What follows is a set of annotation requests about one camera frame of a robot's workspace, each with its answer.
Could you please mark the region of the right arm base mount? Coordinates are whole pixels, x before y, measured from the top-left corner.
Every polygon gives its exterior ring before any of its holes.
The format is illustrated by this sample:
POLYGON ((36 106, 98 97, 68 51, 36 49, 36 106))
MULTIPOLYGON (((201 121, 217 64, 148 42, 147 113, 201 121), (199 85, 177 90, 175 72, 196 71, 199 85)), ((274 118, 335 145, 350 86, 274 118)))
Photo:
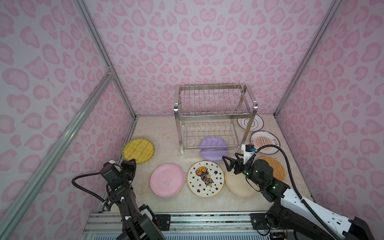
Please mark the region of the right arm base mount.
POLYGON ((251 213, 250 218, 253 230, 284 230, 280 221, 276 217, 267 213, 251 213))

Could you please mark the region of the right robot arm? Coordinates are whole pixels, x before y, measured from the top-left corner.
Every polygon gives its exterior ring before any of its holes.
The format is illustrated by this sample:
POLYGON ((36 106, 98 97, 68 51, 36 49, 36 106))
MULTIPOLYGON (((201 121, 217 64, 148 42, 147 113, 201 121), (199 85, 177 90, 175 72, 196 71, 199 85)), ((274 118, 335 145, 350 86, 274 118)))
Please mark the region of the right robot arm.
POLYGON ((228 171, 244 175, 272 203, 265 216, 271 228, 287 228, 313 240, 374 239, 364 220, 358 217, 351 220, 299 196, 292 187, 274 177, 274 169, 265 160, 250 159, 245 164, 240 155, 234 159, 224 156, 223 160, 228 171))

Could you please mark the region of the pink bear plate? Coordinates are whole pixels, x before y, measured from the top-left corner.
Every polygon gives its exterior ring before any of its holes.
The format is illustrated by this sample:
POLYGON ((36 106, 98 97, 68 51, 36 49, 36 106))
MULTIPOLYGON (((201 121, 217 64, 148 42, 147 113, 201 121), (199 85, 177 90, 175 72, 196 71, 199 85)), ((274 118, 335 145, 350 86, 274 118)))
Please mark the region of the pink bear plate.
POLYGON ((184 186, 185 174, 176 164, 166 163, 154 170, 150 178, 152 192, 162 198, 176 195, 184 186))

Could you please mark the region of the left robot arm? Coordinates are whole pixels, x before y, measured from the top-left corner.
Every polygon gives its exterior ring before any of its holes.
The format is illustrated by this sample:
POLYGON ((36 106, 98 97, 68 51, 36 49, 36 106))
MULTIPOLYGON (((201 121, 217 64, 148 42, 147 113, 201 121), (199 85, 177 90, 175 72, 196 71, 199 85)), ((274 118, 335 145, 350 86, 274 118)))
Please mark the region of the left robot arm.
POLYGON ((111 205, 117 205, 122 218, 122 233, 118 240, 164 240, 156 216, 146 205, 139 207, 132 182, 136 173, 136 160, 114 161, 104 164, 100 175, 107 181, 111 205))

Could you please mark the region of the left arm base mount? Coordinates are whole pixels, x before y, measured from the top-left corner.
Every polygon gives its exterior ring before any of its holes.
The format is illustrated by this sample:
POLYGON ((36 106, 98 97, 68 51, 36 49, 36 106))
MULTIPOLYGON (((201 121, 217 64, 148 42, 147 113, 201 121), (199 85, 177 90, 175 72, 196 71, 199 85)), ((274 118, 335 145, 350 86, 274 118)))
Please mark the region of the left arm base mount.
POLYGON ((168 232, 171 225, 171 215, 169 214, 155 214, 156 225, 162 232, 168 232))

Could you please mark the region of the yellow woven plate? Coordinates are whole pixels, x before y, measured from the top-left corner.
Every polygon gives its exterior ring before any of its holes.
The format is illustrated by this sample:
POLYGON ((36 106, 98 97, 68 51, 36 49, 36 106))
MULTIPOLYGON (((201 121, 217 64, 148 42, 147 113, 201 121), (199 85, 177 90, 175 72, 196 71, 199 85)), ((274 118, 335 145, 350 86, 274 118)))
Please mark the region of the yellow woven plate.
POLYGON ((125 161, 135 159, 137 164, 144 164, 153 158, 155 146, 148 139, 134 138, 125 143, 121 154, 125 161))

